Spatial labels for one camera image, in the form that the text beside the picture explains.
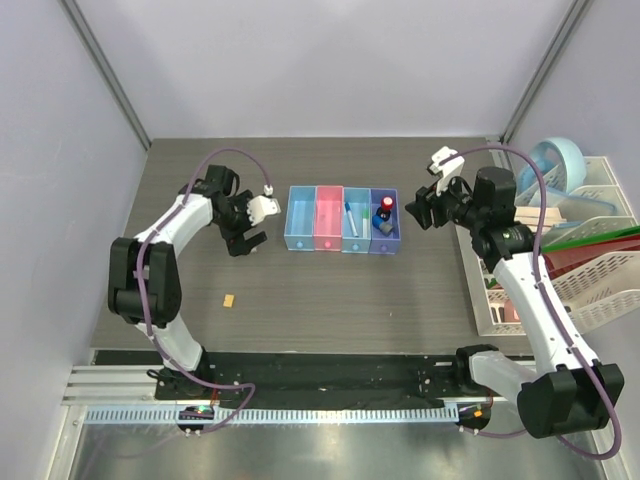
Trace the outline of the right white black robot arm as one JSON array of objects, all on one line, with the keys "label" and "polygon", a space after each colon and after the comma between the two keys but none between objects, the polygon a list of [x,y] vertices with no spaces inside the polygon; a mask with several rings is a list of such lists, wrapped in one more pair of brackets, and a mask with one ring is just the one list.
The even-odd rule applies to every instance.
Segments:
[{"label": "right white black robot arm", "polygon": [[602,363],[577,331],[551,284],[539,239],[516,221],[513,173],[483,167],[473,186],[456,173],[429,173],[434,183],[419,188],[406,211],[424,230],[447,223],[468,230],[473,251],[514,306],[536,362],[529,370],[492,345],[461,347],[451,371],[455,389],[502,396],[537,439],[612,426],[619,440],[615,405],[623,373]]}]

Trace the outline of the blue white marker pen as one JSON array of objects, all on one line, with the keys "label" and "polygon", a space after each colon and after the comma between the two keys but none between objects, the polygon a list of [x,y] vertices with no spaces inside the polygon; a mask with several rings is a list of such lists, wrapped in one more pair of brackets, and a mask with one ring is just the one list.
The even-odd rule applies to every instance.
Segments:
[{"label": "blue white marker pen", "polygon": [[351,230],[351,235],[355,238],[359,238],[359,234],[358,234],[358,230],[356,227],[356,223],[355,223],[355,219],[353,216],[353,212],[352,212],[352,208],[349,204],[349,202],[345,202],[344,204],[344,208],[345,208],[345,214],[350,226],[350,230]]}]

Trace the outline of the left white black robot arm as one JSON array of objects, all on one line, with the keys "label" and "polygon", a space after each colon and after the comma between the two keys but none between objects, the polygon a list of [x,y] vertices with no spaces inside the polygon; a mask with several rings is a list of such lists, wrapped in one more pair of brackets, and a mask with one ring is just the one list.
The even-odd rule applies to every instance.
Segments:
[{"label": "left white black robot arm", "polygon": [[133,237],[118,237],[110,247],[109,310],[143,332],[162,356],[164,368],[178,377],[190,398],[205,397],[213,385],[208,354],[181,317],[182,286],[178,257],[204,228],[215,226],[232,257],[246,256],[267,240],[247,233],[281,212],[273,188],[255,195],[240,191],[239,175],[211,165],[202,178],[184,185],[170,208]]}]

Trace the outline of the blue grey glue stick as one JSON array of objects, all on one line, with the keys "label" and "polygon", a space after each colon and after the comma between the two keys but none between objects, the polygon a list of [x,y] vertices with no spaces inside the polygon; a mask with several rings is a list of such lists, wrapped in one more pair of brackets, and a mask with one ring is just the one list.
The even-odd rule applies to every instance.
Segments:
[{"label": "blue grey glue stick", "polygon": [[372,217],[372,225],[384,236],[390,236],[394,231],[394,226],[391,221],[391,217],[384,215],[374,215]]}]

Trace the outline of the red cap black stamp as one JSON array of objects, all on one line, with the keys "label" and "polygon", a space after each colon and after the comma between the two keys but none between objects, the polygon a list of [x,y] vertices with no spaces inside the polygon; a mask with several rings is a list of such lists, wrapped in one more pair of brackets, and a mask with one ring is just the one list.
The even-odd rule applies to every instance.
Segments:
[{"label": "red cap black stamp", "polygon": [[392,196],[384,196],[380,200],[380,205],[377,208],[376,215],[383,221],[389,221],[392,215],[395,200]]}]

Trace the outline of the small yellow eraser block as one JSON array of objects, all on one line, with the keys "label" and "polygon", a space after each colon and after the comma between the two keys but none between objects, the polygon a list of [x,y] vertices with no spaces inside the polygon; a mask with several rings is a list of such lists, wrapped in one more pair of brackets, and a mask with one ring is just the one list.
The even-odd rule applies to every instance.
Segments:
[{"label": "small yellow eraser block", "polygon": [[232,294],[226,294],[223,300],[224,308],[232,308],[234,305],[235,296]]}]

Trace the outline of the green white marker pen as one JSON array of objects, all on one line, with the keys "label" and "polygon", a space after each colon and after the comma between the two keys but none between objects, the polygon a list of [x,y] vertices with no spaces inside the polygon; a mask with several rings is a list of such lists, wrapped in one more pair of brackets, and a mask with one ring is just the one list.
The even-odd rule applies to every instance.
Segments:
[{"label": "green white marker pen", "polygon": [[365,239],[370,239],[369,223],[370,223],[370,212],[368,209],[365,209],[363,210],[363,213],[362,213],[362,234],[363,234],[363,238]]}]

